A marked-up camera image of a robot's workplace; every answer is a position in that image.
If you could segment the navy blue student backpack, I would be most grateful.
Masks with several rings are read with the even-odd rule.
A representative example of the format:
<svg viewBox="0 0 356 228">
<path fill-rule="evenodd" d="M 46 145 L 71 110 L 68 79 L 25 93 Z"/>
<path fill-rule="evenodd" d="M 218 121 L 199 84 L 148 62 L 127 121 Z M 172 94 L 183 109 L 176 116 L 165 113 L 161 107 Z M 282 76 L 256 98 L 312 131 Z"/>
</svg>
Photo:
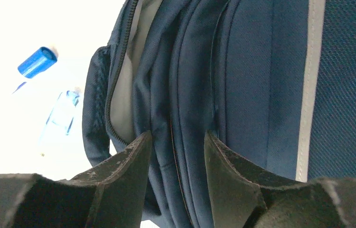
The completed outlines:
<svg viewBox="0 0 356 228">
<path fill-rule="evenodd" d="M 290 180 L 356 178 L 356 0 L 127 0 L 89 65 L 87 158 L 144 132 L 160 227 L 215 228 L 206 132 Z"/>
</svg>

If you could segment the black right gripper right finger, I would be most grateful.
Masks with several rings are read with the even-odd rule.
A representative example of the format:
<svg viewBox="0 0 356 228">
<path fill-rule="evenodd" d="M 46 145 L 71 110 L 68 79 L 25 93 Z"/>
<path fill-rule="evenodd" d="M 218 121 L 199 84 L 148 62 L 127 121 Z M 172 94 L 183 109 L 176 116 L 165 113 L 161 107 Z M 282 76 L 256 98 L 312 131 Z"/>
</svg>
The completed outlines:
<svg viewBox="0 0 356 228">
<path fill-rule="evenodd" d="M 204 156 L 217 228 L 356 228 L 356 178 L 290 180 L 245 159 L 211 132 Z"/>
</svg>

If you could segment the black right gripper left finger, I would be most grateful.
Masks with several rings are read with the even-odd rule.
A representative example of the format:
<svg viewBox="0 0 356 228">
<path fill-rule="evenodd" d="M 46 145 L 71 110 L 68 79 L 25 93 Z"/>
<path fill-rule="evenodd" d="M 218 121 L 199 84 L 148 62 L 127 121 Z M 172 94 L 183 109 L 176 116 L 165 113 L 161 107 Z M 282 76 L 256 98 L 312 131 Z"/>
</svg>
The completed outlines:
<svg viewBox="0 0 356 228">
<path fill-rule="evenodd" d="M 0 228 L 138 228 L 152 136 L 70 180 L 0 174 Z"/>
</svg>

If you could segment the white marker blue cap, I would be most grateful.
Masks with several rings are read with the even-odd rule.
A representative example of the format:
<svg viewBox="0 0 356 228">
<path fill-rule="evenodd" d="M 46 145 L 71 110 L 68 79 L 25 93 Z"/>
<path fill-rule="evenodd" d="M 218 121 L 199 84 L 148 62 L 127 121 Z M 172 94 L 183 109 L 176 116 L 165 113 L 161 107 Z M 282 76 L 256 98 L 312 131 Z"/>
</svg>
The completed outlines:
<svg viewBox="0 0 356 228">
<path fill-rule="evenodd" d="M 58 54 L 53 49 L 40 47 L 17 67 L 20 80 L 17 83 L 17 88 L 11 94 L 19 91 L 38 74 L 52 67 L 57 61 Z"/>
</svg>

